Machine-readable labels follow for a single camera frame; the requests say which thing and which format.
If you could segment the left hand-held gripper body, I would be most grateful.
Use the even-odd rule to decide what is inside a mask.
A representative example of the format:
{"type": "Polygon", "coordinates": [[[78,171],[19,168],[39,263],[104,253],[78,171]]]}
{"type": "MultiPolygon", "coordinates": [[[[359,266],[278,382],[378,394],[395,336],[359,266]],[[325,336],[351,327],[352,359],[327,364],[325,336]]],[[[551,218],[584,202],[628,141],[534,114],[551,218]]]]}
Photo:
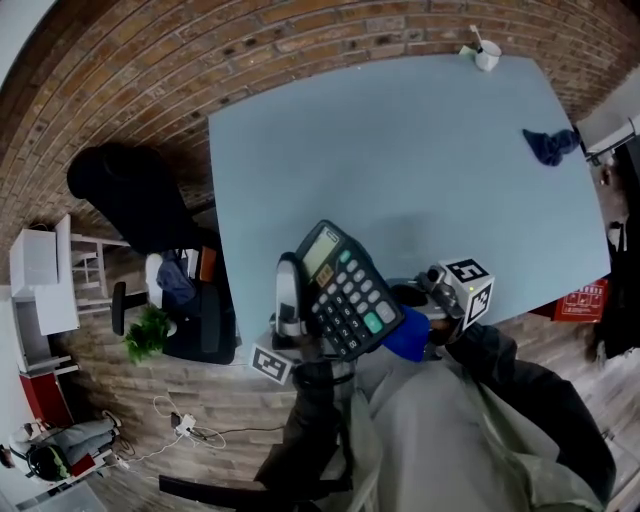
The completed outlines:
{"type": "Polygon", "coordinates": [[[269,330],[253,344],[249,366],[284,385],[342,385],[355,377],[355,364],[345,363],[324,348],[324,338],[299,318],[282,320],[273,314],[269,330]]]}

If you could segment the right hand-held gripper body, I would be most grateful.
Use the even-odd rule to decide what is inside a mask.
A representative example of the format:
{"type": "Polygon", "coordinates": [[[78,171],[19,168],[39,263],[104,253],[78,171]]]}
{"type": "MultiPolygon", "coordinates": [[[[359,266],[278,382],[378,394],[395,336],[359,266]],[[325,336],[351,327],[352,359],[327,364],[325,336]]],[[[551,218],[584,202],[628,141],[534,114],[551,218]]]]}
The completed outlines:
{"type": "Polygon", "coordinates": [[[490,306],[495,277],[475,259],[441,260],[426,272],[427,293],[465,331],[490,306]]]}

